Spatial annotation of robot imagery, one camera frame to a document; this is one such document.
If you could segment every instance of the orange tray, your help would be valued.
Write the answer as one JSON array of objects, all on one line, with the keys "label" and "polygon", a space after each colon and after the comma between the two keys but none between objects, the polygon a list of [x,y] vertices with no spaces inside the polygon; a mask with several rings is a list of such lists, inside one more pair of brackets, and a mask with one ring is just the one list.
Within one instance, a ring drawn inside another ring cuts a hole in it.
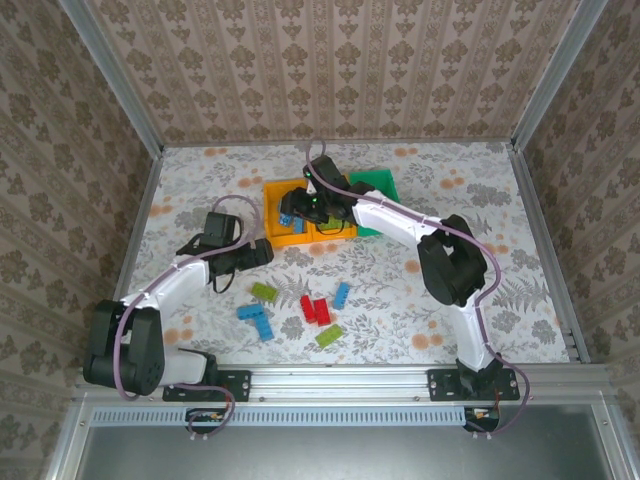
[{"label": "orange tray", "polygon": [[280,200],[288,191],[297,187],[306,188],[306,186],[307,181],[303,178],[264,184],[264,228],[267,232],[267,239],[274,248],[358,236],[358,227],[354,225],[345,226],[342,232],[336,228],[323,230],[323,233],[316,231],[316,226],[309,222],[304,222],[304,233],[293,233],[293,222],[289,227],[280,225],[280,212],[278,211]]}]

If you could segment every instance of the red toy brick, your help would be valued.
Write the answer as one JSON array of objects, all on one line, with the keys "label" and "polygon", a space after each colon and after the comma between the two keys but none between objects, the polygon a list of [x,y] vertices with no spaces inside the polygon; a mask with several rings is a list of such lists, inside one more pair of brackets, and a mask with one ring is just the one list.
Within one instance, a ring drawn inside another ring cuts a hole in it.
[{"label": "red toy brick", "polygon": [[327,308],[327,301],[324,298],[313,301],[313,308],[316,311],[316,319],[318,320],[318,326],[324,327],[331,324],[331,317],[329,317],[329,309]]},{"label": "red toy brick", "polygon": [[315,323],[316,312],[314,312],[313,310],[313,306],[311,305],[311,300],[309,299],[309,295],[304,295],[300,299],[300,305],[302,306],[302,311],[304,312],[304,318],[307,320],[307,323]]}]

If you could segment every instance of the floral tablecloth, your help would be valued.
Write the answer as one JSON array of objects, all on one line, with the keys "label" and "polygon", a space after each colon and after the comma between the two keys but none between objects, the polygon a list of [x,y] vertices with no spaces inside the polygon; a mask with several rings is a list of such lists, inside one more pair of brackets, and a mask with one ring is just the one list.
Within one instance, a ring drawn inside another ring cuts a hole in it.
[{"label": "floral tablecloth", "polygon": [[[568,361],[507,149],[501,143],[330,144],[343,172],[388,168],[402,204],[430,215],[463,216],[495,251],[504,280],[485,303],[496,350],[516,362]],[[175,251],[201,231],[216,198],[240,193],[263,205],[263,184],[299,178],[299,146],[168,148],[138,253],[131,290],[161,273]],[[253,221],[248,205],[223,211]],[[264,236],[262,219],[258,236]],[[487,273],[487,284],[494,273]],[[219,281],[224,285],[224,278]],[[299,299],[327,298],[351,286],[347,306],[333,311],[344,336],[324,350],[321,329],[305,322]],[[254,282],[277,288],[266,304],[275,338],[263,343],[236,308],[255,302]],[[383,236],[287,247],[267,266],[236,275],[227,293],[195,292],[169,319],[164,340],[215,353],[223,364],[451,363],[456,343],[447,307],[426,292],[415,250]]]}]

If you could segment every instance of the blue toy brick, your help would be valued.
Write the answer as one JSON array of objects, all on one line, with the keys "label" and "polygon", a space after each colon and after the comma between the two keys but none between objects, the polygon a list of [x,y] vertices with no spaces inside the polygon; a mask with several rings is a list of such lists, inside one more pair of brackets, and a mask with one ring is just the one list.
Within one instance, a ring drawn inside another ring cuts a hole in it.
[{"label": "blue toy brick", "polygon": [[264,314],[262,305],[256,303],[254,305],[245,305],[244,307],[238,307],[238,318],[240,320],[249,320],[250,318],[257,317]]},{"label": "blue toy brick", "polygon": [[271,325],[269,325],[269,319],[267,318],[267,315],[261,313],[254,318],[254,321],[256,322],[256,330],[258,330],[260,340],[262,340],[263,342],[273,340],[273,331],[271,331]]},{"label": "blue toy brick", "polygon": [[300,217],[293,219],[293,233],[304,233],[304,220]]},{"label": "blue toy brick", "polygon": [[333,301],[333,308],[336,310],[342,310],[344,308],[344,304],[347,302],[347,295],[349,295],[349,285],[342,282],[338,287],[338,291],[336,292],[336,298]]},{"label": "blue toy brick", "polygon": [[[282,199],[280,199],[280,202],[278,203],[278,213],[280,213],[281,205],[282,205]],[[280,218],[278,220],[278,223],[283,227],[289,227],[291,225],[291,220],[293,220],[293,217],[291,215],[287,215],[286,213],[280,213]]]}]

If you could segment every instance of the wall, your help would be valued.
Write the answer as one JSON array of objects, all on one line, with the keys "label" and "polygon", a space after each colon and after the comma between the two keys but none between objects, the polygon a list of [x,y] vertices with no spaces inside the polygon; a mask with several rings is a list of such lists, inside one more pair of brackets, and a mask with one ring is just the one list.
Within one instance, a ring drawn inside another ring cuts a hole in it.
[{"label": "wall", "polygon": [[640,2],[608,3],[525,156],[590,353],[640,438]]},{"label": "wall", "polygon": [[508,137],[578,0],[91,0],[163,141]]},{"label": "wall", "polygon": [[37,478],[150,159],[57,2],[0,2],[0,66],[0,477]]}]

